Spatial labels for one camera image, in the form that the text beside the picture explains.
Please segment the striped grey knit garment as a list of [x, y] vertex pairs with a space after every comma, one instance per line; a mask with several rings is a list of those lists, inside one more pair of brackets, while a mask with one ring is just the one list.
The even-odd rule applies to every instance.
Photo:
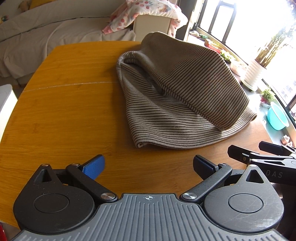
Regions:
[[220, 142], [256, 118], [249, 98], [213, 50], [149, 33], [116, 71], [136, 147], [194, 149]]

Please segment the red bowl on sill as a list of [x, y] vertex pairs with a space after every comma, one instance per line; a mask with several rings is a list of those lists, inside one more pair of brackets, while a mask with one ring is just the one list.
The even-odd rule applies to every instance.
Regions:
[[205, 47], [217, 52], [218, 54], [220, 54], [222, 51], [222, 49], [217, 44], [215, 44], [213, 41], [211, 41], [209, 39], [205, 40], [204, 45], [205, 45]]

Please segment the turquoise plastic basin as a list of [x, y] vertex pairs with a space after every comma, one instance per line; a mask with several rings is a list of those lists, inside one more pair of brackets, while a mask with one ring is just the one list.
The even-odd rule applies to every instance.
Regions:
[[270, 103], [270, 108], [267, 113], [267, 120], [277, 131], [290, 126], [287, 116], [285, 115], [282, 108], [273, 101]]

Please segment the floral pink white blanket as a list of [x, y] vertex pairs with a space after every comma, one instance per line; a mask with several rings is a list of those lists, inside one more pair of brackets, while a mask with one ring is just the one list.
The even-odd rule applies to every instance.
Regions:
[[110, 34], [127, 28], [138, 16], [161, 16], [170, 19], [168, 35], [175, 37], [177, 29], [188, 22], [181, 8], [170, 1], [125, 1], [110, 17], [110, 22], [102, 30]]

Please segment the green palm plant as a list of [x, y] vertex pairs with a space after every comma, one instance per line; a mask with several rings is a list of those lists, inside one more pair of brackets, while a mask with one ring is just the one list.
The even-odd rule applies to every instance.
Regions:
[[258, 50], [258, 55], [255, 61], [263, 68], [266, 68], [272, 59], [275, 57], [278, 51], [283, 47], [289, 45], [289, 42], [295, 32], [295, 25], [289, 29], [281, 29], [276, 35], [274, 35], [269, 42]]

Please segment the white ribbed plant pot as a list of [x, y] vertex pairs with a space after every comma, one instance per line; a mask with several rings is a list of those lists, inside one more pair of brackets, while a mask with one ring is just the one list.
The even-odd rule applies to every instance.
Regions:
[[266, 69], [254, 59], [249, 63], [246, 72], [240, 77], [240, 80], [248, 89], [256, 91], [258, 83], [262, 80], [265, 73]]

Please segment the beige covered sofa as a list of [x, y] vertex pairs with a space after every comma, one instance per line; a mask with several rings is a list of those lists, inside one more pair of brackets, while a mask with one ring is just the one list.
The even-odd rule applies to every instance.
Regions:
[[97, 41], [141, 41], [168, 32], [170, 19], [138, 16], [135, 27], [105, 35], [102, 29], [122, 1], [53, 1], [1, 24], [1, 83], [24, 84], [60, 45]]

